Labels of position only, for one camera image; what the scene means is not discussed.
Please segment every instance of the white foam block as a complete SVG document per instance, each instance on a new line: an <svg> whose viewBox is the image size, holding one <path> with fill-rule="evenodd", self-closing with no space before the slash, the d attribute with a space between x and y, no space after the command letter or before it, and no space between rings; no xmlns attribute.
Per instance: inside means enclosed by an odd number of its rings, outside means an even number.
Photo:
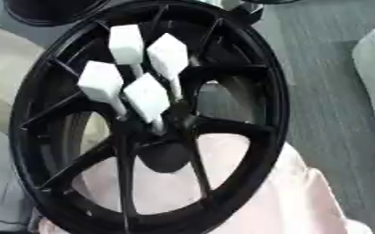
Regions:
<svg viewBox="0 0 375 234"><path fill-rule="evenodd" d="M147 123L160 118L170 106L165 88L149 73L127 86L123 92Z"/></svg>
<svg viewBox="0 0 375 234"><path fill-rule="evenodd" d="M111 27L109 50L117 64L140 64L144 59L144 40L138 25Z"/></svg>
<svg viewBox="0 0 375 234"><path fill-rule="evenodd" d="M147 49L148 57L155 70L168 80L177 79L188 64L188 47L166 33Z"/></svg>
<svg viewBox="0 0 375 234"><path fill-rule="evenodd" d="M110 103L119 114L126 113L118 96L123 78L114 64L89 61L80 75L78 86L89 99Z"/></svg>

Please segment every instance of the gray carpet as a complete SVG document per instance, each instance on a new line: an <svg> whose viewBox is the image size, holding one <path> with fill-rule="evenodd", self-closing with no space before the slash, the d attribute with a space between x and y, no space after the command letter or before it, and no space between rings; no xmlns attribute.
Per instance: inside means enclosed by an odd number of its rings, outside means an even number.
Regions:
<svg viewBox="0 0 375 234"><path fill-rule="evenodd" d="M8 29L48 46L67 27ZM350 218L375 232L375 119L351 50L375 27L375 0L305 0L269 6L256 26L282 61L291 91L289 141L322 170Z"/></svg>

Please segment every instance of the white cloth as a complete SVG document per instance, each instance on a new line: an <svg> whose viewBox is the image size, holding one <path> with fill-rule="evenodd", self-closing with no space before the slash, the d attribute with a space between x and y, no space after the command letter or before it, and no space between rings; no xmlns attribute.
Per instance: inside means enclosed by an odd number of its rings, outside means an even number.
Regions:
<svg viewBox="0 0 375 234"><path fill-rule="evenodd" d="M247 146L248 141L237 135L210 134L199 139L200 151L213 187L220 185L237 166ZM143 214L164 212L195 201L199 191L194 177L190 165L173 175L161 175L150 171L138 161L134 181L134 200L138 211ZM104 207L119 210L115 164L106 161L96 165L83 175L83 180L91 192L91 199ZM64 232L43 220L40 233ZM372 232L364 224L344 216L321 172L308 168L300 154L286 144L274 170L253 198L211 233Z"/></svg>

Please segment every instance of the black object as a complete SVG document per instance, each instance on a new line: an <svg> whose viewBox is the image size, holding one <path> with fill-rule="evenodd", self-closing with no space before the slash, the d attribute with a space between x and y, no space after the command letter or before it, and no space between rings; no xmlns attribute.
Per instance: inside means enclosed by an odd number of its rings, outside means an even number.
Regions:
<svg viewBox="0 0 375 234"><path fill-rule="evenodd" d="M186 101L174 103L164 114L167 132L161 137L152 134L131 110L126 120L117 120L111 106L88 100L76 86L88 60L113 62L107 48L109 28L127 24L139 24L147 46L165 32L188 46L192 63L180 75ZM143 66L163 79L147 59ZM123 77L125 85L134 80ZM262 118L237 122L199 114L198 91L212 80L220 84L245 80L249 91L241 94L260 104ZM111 135L77 157L90 112L105 119ZM199 234L216 228L252 197L281 152L288 121L283 71L253 28L212 5L149 0L106 9L51 46L20 87L9 133L22 185L37 209L70 233ZM196 143L205 133L234 133L250 141L243 161L217 188L209 184ZM133 202L134 159L144 149L174 142L190 151L188 161L195 169L202 198L174 211L139 214ZM119 167L122 213L98 206L71 184L81 172L109 157L116 158Z"/></svg>
<svg viewBox="0 0 375 234"><path fill-rule="evenodd" d="M5 0L5 9L15 19L36 27L53 27L81 20L100 10L110 0Z"/></svg>
<svg viewBox="0 0 375 234"><path fill-rule="evenodd" d="M243 2L249 2L254 4L264 5L281 5L281 4L292 4L301 0L242 0Z"/></svg>
<svg viewBox="0 0 375 234"><path fill-rule="evenodd" d="M242 3L231 10L236 17L249 25L262 19L263 11L264 7L262 5L251 2Z"/></svg>
<svg viewBox="0 0 375 234"><path fill-rule="evenodd" d="M23 230L19 230L19 231L2 231L2 230L0 230L0 234L34 234L34 233L29 232L29 231L23 231Z"/></svg>

